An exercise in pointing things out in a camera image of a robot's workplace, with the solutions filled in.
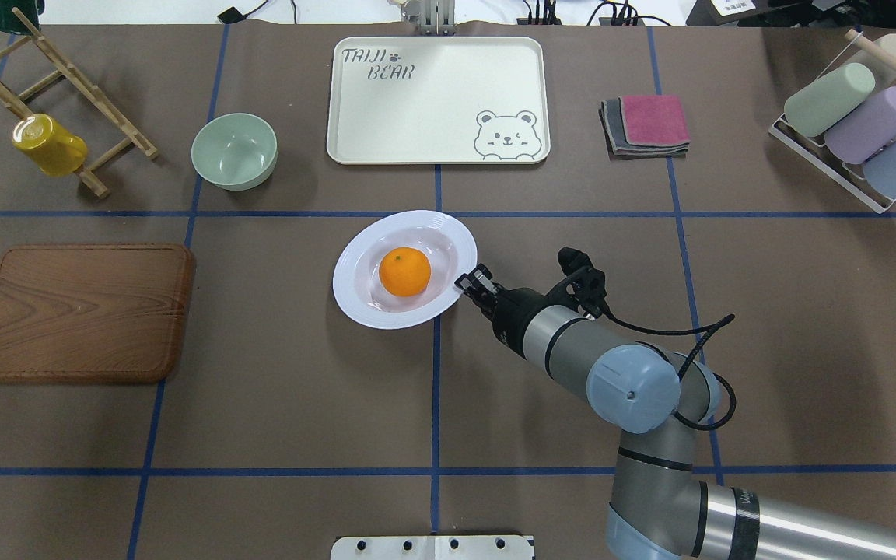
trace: towel stack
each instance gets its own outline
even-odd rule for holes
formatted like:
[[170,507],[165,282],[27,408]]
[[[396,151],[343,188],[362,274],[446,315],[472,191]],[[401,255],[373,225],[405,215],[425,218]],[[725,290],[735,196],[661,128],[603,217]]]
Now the towel stack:
[[690,149],[687,121],[676,96],[620,96],[600,104],[600,117],[618,156],[679,156]]

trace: cartoon bear face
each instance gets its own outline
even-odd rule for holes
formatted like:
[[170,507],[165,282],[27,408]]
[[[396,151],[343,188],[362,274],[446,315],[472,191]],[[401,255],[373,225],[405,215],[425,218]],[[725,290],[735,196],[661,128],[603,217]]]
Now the cartoon bear face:
[[476,121],[479,123],[476,152],[483,160],[533,159],[541,151],[541,140],[534,130],[537,118],[532,111],[497,117],[493,111],[483,110]]

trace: wood grain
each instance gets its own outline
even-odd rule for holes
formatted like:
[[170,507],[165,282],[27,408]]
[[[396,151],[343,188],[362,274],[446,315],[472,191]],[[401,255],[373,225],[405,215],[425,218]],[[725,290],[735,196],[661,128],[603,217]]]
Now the wood grain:
[[0,262],[0,382],[154,383],[181,354],[181,245],[25,245]]

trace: green cup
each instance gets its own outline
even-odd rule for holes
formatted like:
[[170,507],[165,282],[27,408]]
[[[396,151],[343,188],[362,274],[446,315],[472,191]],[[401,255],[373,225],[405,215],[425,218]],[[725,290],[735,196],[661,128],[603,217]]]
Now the green cup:
[[30,35],[30,30],[12,13],[13,8],[19,8],[40,29],[37,16],[44,13],[44,0],[0,0],[0,31],[13,35]]

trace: orange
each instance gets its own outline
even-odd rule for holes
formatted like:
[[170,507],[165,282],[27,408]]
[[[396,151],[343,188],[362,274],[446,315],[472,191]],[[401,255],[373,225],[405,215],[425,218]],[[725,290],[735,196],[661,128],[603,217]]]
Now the orange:
[[430,281],[431,263],[427,255],[417,249],[395,248],[380,262],[380,282],[394,296],[415,296],[423,292]]

